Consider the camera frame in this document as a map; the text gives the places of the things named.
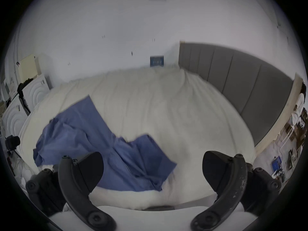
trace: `bed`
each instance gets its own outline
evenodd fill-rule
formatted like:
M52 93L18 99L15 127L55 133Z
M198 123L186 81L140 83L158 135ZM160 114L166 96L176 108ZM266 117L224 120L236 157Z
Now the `bed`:
M127 141L148 133L177 163L163 190L118 192L96 187L96 206L128 209L176 205L213 194L204 180L207 150L255 158L252 136L235 108L211 84L178 66L116 71L54 88L30 114L20 132L17 151L38 173L32 150L49 120L90 95L98 112L117 136Z
M238 78L236 73L243 69L244 74ZM272 84L266 86L271 89L264 99L262 83L267 82ZM257 120L260 111L255 111L257 115L250 111L263 112L264 103L270 102L277 88L282 94L267 110L270 121L262 123ZM179 205L214 193L202 174L202 158L207 150L231 156L241 153L246 162L254 161L255 145L279 117L291 88L289 77L252 56L213 45L182 43L179 65L114 71L52 89L22 126L17 152L35 173L51 168L38 168L33 160L33 149L43 128L59 112L90 95L115 135L131 141L148 133L177 163L160 192L96 187L89 195L92 203L137 210ZM244 99L231 90L241 92Z

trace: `floor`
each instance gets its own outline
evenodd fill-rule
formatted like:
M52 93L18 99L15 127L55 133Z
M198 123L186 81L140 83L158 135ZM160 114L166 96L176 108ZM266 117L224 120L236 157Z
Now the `floor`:
M292 148L296 147L296 139L294 139L293 141L289 139L287 140L286 144L282 148L280 148L282 144L281 142L286 137L286 135L287 133L285 132L285 129L283 129L282 133L280 132L280 134L277 136L277 139L273 141L263 152L261 152L261 154L256 157L255 161L252 164L253 168L261 167L270 175L272 175L274 173L274 170L272 168L272 161L275 157L280 156L282 161L282 170L286 174L285 182L291 177L291 174L294 170L294 168L292 168L291 170L287 170L289 151Z

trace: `blue box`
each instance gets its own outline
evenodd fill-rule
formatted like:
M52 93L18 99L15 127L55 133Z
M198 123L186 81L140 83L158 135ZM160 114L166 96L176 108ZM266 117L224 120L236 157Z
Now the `blue box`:
M279 169L280 165L281 165L281 159L280 156L278 156L277 158L274 159L274 161L272 161L272 167L274 172Z
M164 56L150 56L150 67L163 66Z

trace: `wire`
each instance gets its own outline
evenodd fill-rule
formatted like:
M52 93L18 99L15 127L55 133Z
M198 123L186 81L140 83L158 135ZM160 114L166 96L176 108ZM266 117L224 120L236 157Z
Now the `wire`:
M280 135L280 137L279 137L279 140L278 141L280 141L280 139L281 139L281 136L282 136L282 134L283 134L283 132L284 132L284 130L285 130L286 128L283 128L283 131L281 132L281 135ZM277 150L277 156L279 156L279 153L278 153L278 145L276 144L276 150ZM280 155L281 155L281 161L283 160L283 156L282 156L282 153L281 153L281 151L280 151L280 148L279 148L279 152L280 152Z

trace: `dark object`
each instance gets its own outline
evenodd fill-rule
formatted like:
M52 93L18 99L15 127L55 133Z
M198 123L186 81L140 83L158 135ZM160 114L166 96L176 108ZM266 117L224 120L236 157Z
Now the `dark object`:
M27 115L30 114L30 110L29 110L29 108L28 108L28 106L27 106L27 103L25 102L25 99L23 98L23 92L22 92L22 90L23 90L23 88L25 88L25 86L28 85L32 80L33 80L33 78L27 79L24 83L20 83L20 84L18 85L18 88L17 88L17 92L18 92L18 94L19 94L20 102L21 102L21 104L22 104L24 110L26 111Z
M208 151L203 157L202 170L218 198L192 220L190 227L195 231L213 230L226 220L240 202L247 182L247 166L241 154L232 158L220 152Z
M217 200L191 222L192 230L213 230L236 208L239 202L244 210L259 216L278 197L281 183L262 168L253 169L241 154L234 157L220 152L204 154L202 171L205 179L217 193Z
M18 145L20 145L20 139L18 136L10 135L5 140L5 146L8 151L16 150Z
M11 99L9 98L7 101L6 101L6 107L8 107L11 103Z
M12 162L11 162L10 158L7 157L6 160L7 160L7 163L9 164L10 170L12 171L13 175L15 176L14 169L12 167Z
M42 170L26 183L26 190L33 204L46 216L60 212L66 203L58 182L58 173Z
M278 197L281 183L262 168L256 168L248 177L246 190L241 199L245 211L260 216Z
M147 209L144 209L144 211L166 211L166 210L174 210L174 206L170 205L163 205L163 206L151 206Z
M88 199L89 193L103 175L102 155L92 152L75 163L69 156L63 156L58 170L60 189L72 211L94 230L115 230L113 218L92 205Z
M150 66L163 66L164 56L150 56Z

